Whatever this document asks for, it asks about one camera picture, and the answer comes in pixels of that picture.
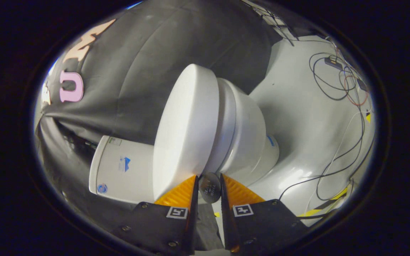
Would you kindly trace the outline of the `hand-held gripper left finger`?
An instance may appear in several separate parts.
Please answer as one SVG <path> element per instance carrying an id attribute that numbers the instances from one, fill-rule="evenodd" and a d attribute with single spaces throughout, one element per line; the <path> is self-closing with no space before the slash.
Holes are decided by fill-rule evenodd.
<path id="1" fill-rule="evenodd" d="M 153 256 L 193 255 L 198 179 L 196 175 L 187 178 L 154 203 L 138 203 L 112 230 L 112 235 Z"/>

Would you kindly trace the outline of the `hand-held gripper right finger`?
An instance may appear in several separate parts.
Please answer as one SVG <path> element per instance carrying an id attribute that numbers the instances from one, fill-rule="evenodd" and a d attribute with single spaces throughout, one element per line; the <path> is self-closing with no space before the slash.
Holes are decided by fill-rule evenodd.
<path id="1" fill-rule="evenodd" d="M 309 231 L 280 200 L 264 200 L 223 174 L 221 210 L 225 248 L 232 254 L 273 254 Z"/>

